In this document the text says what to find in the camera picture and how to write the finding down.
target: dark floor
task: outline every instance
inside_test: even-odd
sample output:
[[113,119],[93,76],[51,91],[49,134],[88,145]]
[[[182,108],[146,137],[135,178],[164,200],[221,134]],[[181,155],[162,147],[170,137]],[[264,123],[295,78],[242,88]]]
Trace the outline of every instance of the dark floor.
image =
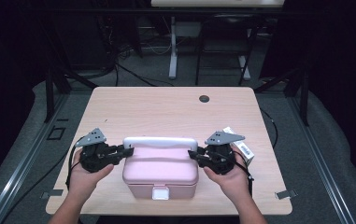
[[[251,80],[242,86],[256,88],[263,84],[258,79],[263,57],[269,40],[259,37],[249,63]],[[145,49],[143,58],[134,52],[119,63],[132,72],[148,77],[159,86],[194,86],[195,40],[182,38],[178,45],[178,76],[168,78],[170,51]],[[80,72],[83,76],[94,72]],[[99,86],[115,86],[116,72],[91,79]],[[201,77],[200,86],[236,86],[239,76]],[[49,124],[42,121],[46,116],[45,84],[34,88],[36,102],[32,112],[21,129],[20,136],[8,153],[0,168],[0,222],[8,214],[5,223],[46,223],[50,218],[45,212],[47,199],[41,199],[44,192],[50,192],[59,174],[61,164],[57,161],[70,146],[81,115],[91,95],[91,90],[75,80],[70,80],[73,91],[69,95],[55,92],[57,113]],[[137,77],[119,70],[119,86],[147,86]],[[356,169],[349,161],[349,145],[322,103],[312,94],[308,103],[309,127],[297,117],[297,100],[286,98],[281,90],[284,83],[277,84],[268,92],[257,94],[259,106],[275,122],[263,114],[264,124],[274,143],[281,173],[287,189],[295,189],[298,196],[291,199],[293,212],[288,216],[266,216],[269,223],[356,223]],[[47,140],[52,127],[64,127],[64,135],[58,141]],[[31,160],[25,165],[22,161]],[[56,165],[46,177],[36,183],[51,167]],[[8,189],[8,181],[22,171],[21,183],[14,190]],[[98,217],[82,216],[84,223],[95,223]]]

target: black chair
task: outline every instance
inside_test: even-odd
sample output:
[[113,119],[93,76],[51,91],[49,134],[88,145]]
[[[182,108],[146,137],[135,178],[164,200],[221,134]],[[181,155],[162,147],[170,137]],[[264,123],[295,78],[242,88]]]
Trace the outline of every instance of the black chair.
[[[218,14],[202,23],[198,36],[198,58],[195,85],[198,85],[200,69],[240,69],[239,85],[248,68],[248,61],[256,39],[256,35],[263,26],[263,18],[256,15],[227,15]],[[221,54],[218,63],[225,60],[226,54],[234,54],[237,58],[237,66],[224,66],[215,64],[201,65],[201,57],[205,54]],[[245,57],[245,63],[239,63],[239,57]]]

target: black cable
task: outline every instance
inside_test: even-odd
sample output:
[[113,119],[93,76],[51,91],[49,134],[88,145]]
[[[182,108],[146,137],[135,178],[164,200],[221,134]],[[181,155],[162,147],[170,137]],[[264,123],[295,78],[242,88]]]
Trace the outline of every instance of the black cable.
[[172,86],[172,87],[174,86],[172,83],[169,83],[169,82],[164,82],[164,81],[157,80],[157,79],[152,79],[152,78],[149,78],[149,77],[142,77],[142,76],[139,76],[139,75],[137,75],[136,73],[134,73],[133,71],[131,71],[131,70],[125,68],[124,66],[120,65],[120,64],[117,63],[117,62],[116,62],[116,65],[117,65],[118,67],[120,67],[121,69],[125,70],[126,72],[130,73],[130,74],[133,75],[134,77],[137,77],[137,78],[140,79],[141,81],[143,81],[143,82],[145,82],[146,84],[150,85],[151,87],[157,87],[157,86],[154,85],[154,84],[152,84],[152,83],[150,83],[150,82],[148,82],[146,79],[152,80],[152,81],[163,82],[163,83],[166,83],[166,84],[168,84],[168,85],[170,85],[170,86]]
[[100,73],[98,74],[91,74],[91,75],[80,75],[81,77],[85,77],[87,79],[92,79],[92,78],[97,78],[97,77],[104,77],[105,75],[109,74],[112,72],[114,69],[114,66],[111,66],[109,68],[103,69]]
[[6,213],[6,215],[3,217],[3,220],[1,221],[1,223],[4,223],[6,220],[7,220],[7,218],[8,218],[8,216],[11,214],[11,212],[15,209],[15,207],[24,199],[24,197],[26,197],[26,195],[32,190],[32,189],[34,189],[44,178],[46,178],[46,176],[47,175],[49,175],[51,172],[52,172],[52,170],[53,169],[55,169],[55,167],[57,167],[58,166],[58,164],[64,159],[64,157],[67,155],[67,152],[68,152],[69,150],[67,150],[65,153],[64,153],[64,155],[43,175],[43,176],[41,176],[35,183],[34,183],[34,185],[31,187],[31,188],[29,188],[28,190],[26,190],[24,193],[23,193],[23,195],[19,198],[19,200],[18,201],[16,201],[15,203],[14,203],[14,205],[12,205],[12,207],[8,210],[8,212]]
[[277,128],[277,124],[274,122],[274,120],[271,118],[271,116],[265,112],[265,110],[263,110],[261,107],[259,107],[260,110],[271,120],[271,122],[273,123],[274,129],[276,131],[276,139],[274,140],[274,144],[273,144],[273,148],[275,148],[277,142],[278,142],[278,128]]
[[114,84],[115,87],[119,86],[119,68],[115,65],[116,67],[116,83]]
[[77,165],[79,165],[81,162],[82,162],[82,161],[76,162],[76,164],[74,164],[74,165],[72,166],[72,168],[70,169],[70,172],[72,172],[72,170],[73,170]]
[[134,50],[129,45],[124,45],[119,47],[119,58],[125,60],[131,56],[131,50]]
[[69,187],[70,187],[70,176],[71,176],[71,174],[72,174],[72,169],[73,169],[73,167],[72,167],[72,161],[73,161],[73,155],[75,154],[75,150],[76,150],[76,145],[74,145],[73,147],[72,147],[72,149],[70,150],[70,155],[69,155],[69,162],[68,162],[68,164],[67,164],[67,178],[66,178],[66,182],[64,182],[65,184],[66,184],[66,186],[67,186],[67,190],[69,190]]
[[244,156],[241,155],[241,153],[238,153],[236,151],[233,151],[235,154],[237,154],[240,158],[242,158],[242,161],[245,163],[245,166],[247,167],[248,169],[248,163],[247,161],[245,160]]

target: table leg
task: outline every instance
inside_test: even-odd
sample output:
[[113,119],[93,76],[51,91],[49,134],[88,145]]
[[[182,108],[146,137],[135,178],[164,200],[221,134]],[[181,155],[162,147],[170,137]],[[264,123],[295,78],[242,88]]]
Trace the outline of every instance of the table leg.
[[[240,65],[241,67],[245,66],[246,59],[245,59],[245,57],[244,57],[243,55],[239,56],[239,57],[238,57],[238,60],[239,60],[239,65]],[[245,80],[245,81],[250,81],[250,73],[249,73],[248,67],[247,67],[247,69],[245,70],[245,73],[244,73],[243,76],[244,76],[244,80]]]
[[177,37],[175,31],[175,17],[171,18],[171,63],[169,64],[169,78],[175,79],[177,77],[177,64],[178,64],[178,50],[177,50]]

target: metal bracket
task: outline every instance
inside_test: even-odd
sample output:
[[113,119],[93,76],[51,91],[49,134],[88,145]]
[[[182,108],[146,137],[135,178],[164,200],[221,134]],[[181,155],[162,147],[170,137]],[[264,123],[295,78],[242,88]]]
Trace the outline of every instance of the metal bracket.
[[85,135],[81,140],[76,142],[76,147],[86,147],[89,145],[106,142],[105,135],[99,128],[95,128],[92,132]]
[[62,196],[63,189],[52,189],[50,192],[43,192],[40,199],[48,199],[50,196]]
[[230,144],[232,142],[244,140],[243,135],[225,133],[225,132],[215,132],[206,141],[205,144],[213,146],[221,146],[224,144]]

